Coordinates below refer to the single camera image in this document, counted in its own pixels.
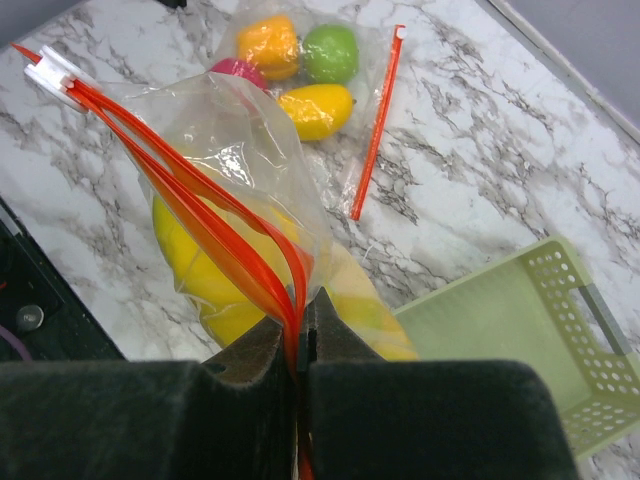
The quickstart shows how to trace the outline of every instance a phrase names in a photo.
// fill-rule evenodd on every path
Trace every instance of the plastic basket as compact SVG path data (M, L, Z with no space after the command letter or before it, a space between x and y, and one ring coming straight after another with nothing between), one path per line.
M598 345L574 289L614 353ZM578 459L640 425L640 362L563 238L538 242L395 314L425 360L502 358L533 367Z

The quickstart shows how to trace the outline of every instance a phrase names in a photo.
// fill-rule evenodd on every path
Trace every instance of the basket handle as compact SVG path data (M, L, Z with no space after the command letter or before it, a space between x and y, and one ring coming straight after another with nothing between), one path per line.
M609 310L609 307L605 303L604 298L602 298L598 287L591 283L584 287L578 287L578 290L589 306L589 310L593 313L598 325L602 328L614 353L616 355L627 355L631 353L631 345L629 345L627 337L622 333L620 325L618 325L611 310Z

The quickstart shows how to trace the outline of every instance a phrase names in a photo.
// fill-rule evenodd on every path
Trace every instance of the red fruit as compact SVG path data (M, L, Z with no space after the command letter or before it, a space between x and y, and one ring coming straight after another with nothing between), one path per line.
M244 60L239 60L237 58L225 58L211 67L209 71L246 78L256 87L261 88L265 92L267 91L267 81L264 79L262 74L256 67Z

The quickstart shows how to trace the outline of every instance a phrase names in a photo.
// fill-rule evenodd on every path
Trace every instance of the marble surface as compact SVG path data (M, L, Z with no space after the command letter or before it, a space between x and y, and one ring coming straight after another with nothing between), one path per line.
M473 0L310 0L409 39L362 220L330 212L392 307L549 234L568 237L640 351L640 154ZM102 82L162 85L210 66L233 1L91 0L23 43ZM131 359L218 350L155 244L137 173L113 136L0 53L0 192ZM640 436L583 465L640 478Z

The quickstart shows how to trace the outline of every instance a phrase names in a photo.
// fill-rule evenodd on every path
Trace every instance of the green apple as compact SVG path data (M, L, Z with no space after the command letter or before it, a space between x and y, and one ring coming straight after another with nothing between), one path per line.
M320 25L302 42L303 63L315 83L347 83L358 73L358 43L342 25Z

